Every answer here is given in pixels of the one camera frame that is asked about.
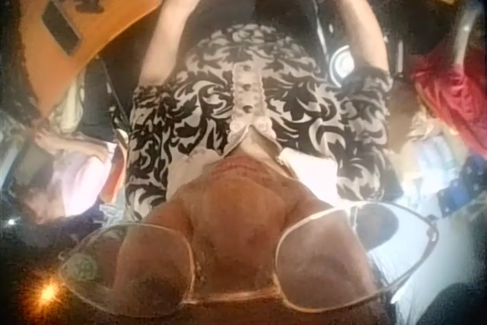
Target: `woman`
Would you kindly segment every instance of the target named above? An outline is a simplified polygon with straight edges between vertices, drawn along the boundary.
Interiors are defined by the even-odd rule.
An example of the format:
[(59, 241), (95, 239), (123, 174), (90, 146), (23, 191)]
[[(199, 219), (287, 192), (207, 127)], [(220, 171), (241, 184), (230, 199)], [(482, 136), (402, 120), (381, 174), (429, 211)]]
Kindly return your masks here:
[[(168, 316), (159, 323), (392, 320), (372, 301), (373, 270), (345, 215), (306, 223), (342, 198), (379, 200), (387, 190), (391, 80), (368, 3), (336, 0), (357, 66), (338, 89), (304, 47), (268, 24), (217, 30), (177, 66), (200, 1), (166, 0), (134, 94), (127, 215), (144, 225), (87, 241), (88, 257), (63, 267), (68, 286), (114, 314)], [(93, 264), (94, 252), (109, 255), (120, 235), (122, 246), (111, 250), (118, 255)], [(288, 264), (280, 270), (276, 248)], [(82, 272), (73, 269), (77, 260)], [(276, 301), (277, 277), (284, 303)], [(86, 285), (102, 278), (112, 292)], [(193, 306), (180, 307), (190, 283)], [(339, 308), (347, 314), (328, 311)]]
[(53, 163), (21, 195), (24, 214), (42, 225), (86, 212), (110, 175), (116, 144), (47, 131), (38, 132), (35, 142), (53, 156)]

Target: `red clothing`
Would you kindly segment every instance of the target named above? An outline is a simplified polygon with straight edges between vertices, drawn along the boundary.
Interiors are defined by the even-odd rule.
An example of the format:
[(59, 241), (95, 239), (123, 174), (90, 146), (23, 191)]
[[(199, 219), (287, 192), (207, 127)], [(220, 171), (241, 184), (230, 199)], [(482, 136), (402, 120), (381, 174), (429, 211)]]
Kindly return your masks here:
[(412, 79), (434, 114), (456, 129), (475, 152), (487, 155), (485, 53), (469, 50), (462, 65), (446, 66), (440, 45), (418, 58)]

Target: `black and white patterned blouse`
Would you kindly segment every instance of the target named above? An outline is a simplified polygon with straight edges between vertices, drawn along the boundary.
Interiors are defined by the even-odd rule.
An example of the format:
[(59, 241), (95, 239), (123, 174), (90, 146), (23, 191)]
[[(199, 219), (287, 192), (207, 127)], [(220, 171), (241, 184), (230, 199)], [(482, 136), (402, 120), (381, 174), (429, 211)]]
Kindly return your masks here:
[(281, 148), (332, 159), (342, 198), (388, 196), (391, 79), (362, 69), (337, 88), (318, 75), (315, 60), (292, 38), (248, 24), (201, 41), (166, 84), (138, 87), (130, 117), (129, 216), (141, 220), (166, 201), (181, 161), (202, 151), (222, 158), (249, 126)]

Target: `orange light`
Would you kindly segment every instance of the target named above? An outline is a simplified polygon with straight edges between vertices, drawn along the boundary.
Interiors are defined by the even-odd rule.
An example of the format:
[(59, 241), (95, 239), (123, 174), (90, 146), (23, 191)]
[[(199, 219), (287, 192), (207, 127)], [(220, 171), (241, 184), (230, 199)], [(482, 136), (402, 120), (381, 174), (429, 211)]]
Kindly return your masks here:
[(54, 283), (49, 283), (40, 293), (40, 303), (48, 304), (49, 302), (56, 299), (58, 293), (58, 287)]

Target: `eyeglass frame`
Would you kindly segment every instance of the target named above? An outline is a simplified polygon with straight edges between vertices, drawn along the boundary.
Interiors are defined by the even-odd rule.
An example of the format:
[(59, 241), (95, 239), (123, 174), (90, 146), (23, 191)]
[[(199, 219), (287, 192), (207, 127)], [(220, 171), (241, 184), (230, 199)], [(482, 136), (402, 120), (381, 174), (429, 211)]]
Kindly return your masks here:
[[(288, 300), (285, 292), (282, 290), (281, 283), (279, 281), (279, 278), (276, 273), (276, 268), (277, 268), (277, 259), (279, 256), (279, 249), (284, 242), (285, 238), (293, 231), (295, 231), (298, 228), (301, 228), (305, 226), (306, 224), (315, 221), (319, 218), (322, 218), (326, 215), (333, 214), (334, 212), (339, 212), (339, 211), (347, 211), (347, 210), (352, 210), (353, 208), (360, 209), (366, 205), (370, 204), (379, 204), (379, 205), (385, 205), (385, 206), (392, 206), (396, 207), (398, 209), (402, 209), (412, 215), (414, 215), (416, 218), (418, 218), (420, 221), (423, 221), (426, 223), (426, 225), (429, 227), (427, 231), (427, 235), (429, 238), (428, 245), (423, 251), (423, 254), (421, 258), (416, 262), (414, 266), (412, 266), (409, 270), (405, 271), (404, 274), (402, 274), (398, 279), (393, 281), (393, 283), (389, 284), (388, 286), (382, 288), (380, 291), (377, 293), (360, 298), (356, 301), (353, 301), (349, 304), (346, 305), (340, 305), (340, 306), (335, 306), (335, 307), (322, 307), (322, 308), (306, 308), (306, 307), (301, 307), (297, 306), (296, 304), (293, 304), (291, 301)], [(147, 228), (157, 228), (157, 229), (162, 229), (164, 231), (168, 231), (173, 234), (177, 234), (180, 236), (185, 245), (186, 249), (188, 251), (189, 255), (189, 271), (191, 272), (191, 281), (188, 285), (187, 290), (185, 291), (184, 295), (181, 298), (180, 303), (174, 308), (174, 311), (167, 313), (167, 314), (161, 314), (157, 316), (137, 316), (134, 318), (155, 318), (155, 317), (168, 317), (176, 312), (180, 311), (181, 308), (187, 306), (187, 305), (196, 305), (196, 304), (211, 304), (211, 303), (221, 303), (221, 302), (242, 302), (242, 301), (252, 301), (252, 300), (257, 300), (257, 299), (280, 299), (282, 301), (282, 304), (286, 306), (287, 308), (292, 309), (293, 311), (301, 312), (303, 314), (323, 314), (327, 312), (332, 312), (332, 311), (337, 311), (337, 310), (347, 310), (352, 307), (357, 307), (362, 304), (365, 304), (370, 301), (374, 301), (378, 299), (380, 296), (384, 295), (387, 292), (390, 292), (391, 294), (395, 294), (397, 291), (400, 290), (400, 288), (411, 278), (412, 274), (426, 261), (426, 259), (431, 255), (433, 250), (436, 248), (436, 245), (438, 243), (440, 234), (438, 232), (438, 229), (434, 222), (429, 221), (427, 218), (422, 217), (420, 214), (417, 212), (412, 211), (411, 209), (397, 205), (396, 203), (388, 203), (388, 202), (369, 202), (369, 201), (363, 201), (363, 202), (353, 202), (349, 203), (346, 206), (336, 206), (332, 207), (331, 209), (325, 209), (320, 212), (316, 212), (312, 215), (309, 215), (305, 218), (302, 218), (300, 221), (294, 223), (293, 225), (289, 226), (284, 230), (284, 233), (281, 235), (279, 242), (276, 246), (275, 249), (275, 254), (274, 254), (274, 268), (273, 268), (273, 273), (272, 273), (272, 281), (273, 281), (273, 286), (268, 287), (268, 288), (262, 288), (260, 290), (254, 290), (254, 291), (246, 291), (246, 292), (232, 292), (232, 293), (218, 293), (218, 294), (213, 294), (211, 296), (206, 295), (204, 298), (198, 298), (197, 296), (194, 295), (195, 293), (195, 281), (196, 281), (196, 265), (195, 265), (195, 259), (194, 259), (194, 253), (193, 253), (193, 248), (191, 247), (191, 244), (189, 243), (188, 239), (184, 234), (181, 232), (174, 230), (172, 228), (166, 228), (164, 226), (160, 225), (153, 225), (153, 224), (144, 224), (141, 222), (128, 222), (124, 224), (118, 224), (118, 225), (113, 225), (109, 226), (106, 228), (99, 228), (95, 232), (91, 233), (88, 235), (84, 240), (82, 240), (76, 247), (73, 249), (69, 250), (68, 253), (66, 252), (61, 252), (59, 254), (59, 259), (62, 261), (62, 264), (59, 266), (58, 270), (58, 277), (63, 281), (65, 287), (72, 292), (74, 295), (76, 295), (78, 298), (80, 298), (82, 301), (90, 304), (91, 306), (97, 308), (100, 311), (114, 314), (114, 315), (120, 315), (120, 314), (115, 314), (112, 311), (108, 311), (106, 308), (101, 307), (99, 304), (96, 302), (86, 298), (85, 296), (81, 295), (79, 292), (76, 291), (76, 289), (72, 288), (69, 286), (67, 281), (65, 280), (64, 275), (61, 273), (63, 265), (68, 261), (70, 257), (73, 257), (76, 253), (80, 252), (84, 247), (86, 247), (90, 242), (94, 242), (96, 239), (98, 239), (101, 235), (103, 235), (105, 232), (108, 232), (110, 230), (116, 229), (116, 228), (127, 228), (130, 226), (134, 227), (147, 227)]]

